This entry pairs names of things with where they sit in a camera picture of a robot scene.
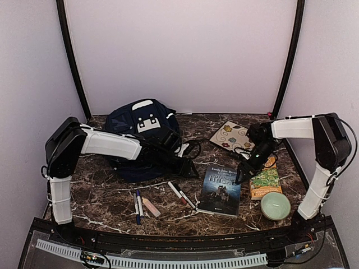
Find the book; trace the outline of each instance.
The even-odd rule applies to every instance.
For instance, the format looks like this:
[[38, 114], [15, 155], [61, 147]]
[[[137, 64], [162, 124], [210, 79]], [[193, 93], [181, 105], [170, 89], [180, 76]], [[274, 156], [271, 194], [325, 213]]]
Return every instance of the book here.
[[236, 184], [237, 171], [216, 165], [207, 167], [203, 181], [199, 212], [237, 217], [241, 185]]
[[241, 153], [243, 150], [236, 149], [243, 148], [252, 150], [254, 143], [246, 136], [248, 129], [234, 122], [227, 121], [223, 124], [209, 141], [229, 151]]
[[269, 192], [282, 193], [275, 157], [269, 157], [263, 171], [250, 182], [252, 200], [261, 200]]

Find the backpack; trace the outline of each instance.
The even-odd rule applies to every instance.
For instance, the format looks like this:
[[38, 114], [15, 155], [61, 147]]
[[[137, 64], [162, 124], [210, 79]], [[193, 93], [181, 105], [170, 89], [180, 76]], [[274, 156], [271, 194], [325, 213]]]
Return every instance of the backpack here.
[[[180, 126], [176, 120], [176, 111], [167, 108], [155, 99], [142, 99], [122, 106], [106, 118], [105, 130], [143, 138], [160, 136], [163, 126], [177, 134]], [[146, 160], [127, 160], [121, 157], [108, 157], [111, 167], [127, 182], [140, 182], [154, 179], [167, 171]]]

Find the white slotted strip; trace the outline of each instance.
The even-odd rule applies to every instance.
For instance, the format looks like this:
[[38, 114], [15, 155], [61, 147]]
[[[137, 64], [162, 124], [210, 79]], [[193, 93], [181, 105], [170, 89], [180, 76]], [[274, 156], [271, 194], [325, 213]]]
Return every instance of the white slotted strip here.
[[[58, 245], [53, 242], [38, 239], [37, 248], [43, 251], [81, 262], [81, 250]], [[153, 261], [147, 259], [130, 259], [107, 255], [111, 261], [112, 268], [144, 268], [144, 269], [235, 269], [250, 268], [253, 266], [266, 265], [266, 254], [258, 254], [247, 257], [212, 259], [206, 261]], [[102, 267], [108, 268], [107, 261]]]

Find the robotic arm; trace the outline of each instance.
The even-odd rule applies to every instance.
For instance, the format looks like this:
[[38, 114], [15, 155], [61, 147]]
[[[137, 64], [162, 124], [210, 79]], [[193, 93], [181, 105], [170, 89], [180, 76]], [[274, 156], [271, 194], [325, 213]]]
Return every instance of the robotic arm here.
[[70, 181], [80, 154], [102, 154], [127, 160], [145, 160], [162, 166], [169, 173], [186, 178], [198, 177], [193, 162], [179, 157], [179, 136], [166, 127], [158, 138], [144, 139], [91, 128], [70, 117], [46, 142], [48, 199], [57, 224], [72, 221]]
[[306, 117], [288, 117], [268, 123], [254, 124], [247, 132], [255, 147], [240, 155], [237, 184], [258, 175], [269, 155], [283, 138], [314, 140], [316, 170], [307, 194], [298, 208], [299, 215], [308, 220], [317, 215], [328, 199], [334, 181], [351, 152], [351, 144], [335, 113]]

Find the marble table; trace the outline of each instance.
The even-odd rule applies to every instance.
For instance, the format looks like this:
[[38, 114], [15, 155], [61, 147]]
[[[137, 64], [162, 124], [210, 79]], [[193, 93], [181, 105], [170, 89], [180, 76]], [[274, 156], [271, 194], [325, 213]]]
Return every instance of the marble table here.
[[[102, 128], [106, 116], [94, 116], [89, 125]], [[195, 114], [178, 115], [183, 141], [210, 138], [226, 121], [245, 127], [268, 120], [266, 115]], [[283, 193], [292, 205], [292, 212], [283, 221], [270, 221], [260, 210], [260, 202], [250, 199], [248, 183], [242, 184], [240, 214], [237, 218], [208, 215], [184, 206], [168, 186], [178, 183], [189, 199], [199, 199], [207, 165], [217, 164], [236, 168], [237, 161], [228, 151], [212, 143], [202, 144], [202, 153], [194, 160], [199, 179], [162, 177], [142, 183], [126, 183], [110, 167], [104, 156], [80, 157], [71, 182], [72, 213], [76, 226], [114, 233], [158, 236], [204, 236], [244, 233], [287, 226], [291, 216], [304, 198], [304, 184], [282, 144], [277, 151], [278, 174]], [[136, 189], [161, 212], [155, 218], [145, 207], [142, 225], [136, 225], [132, 193]], [[49, 210], [45, 215], [50, 218]]]

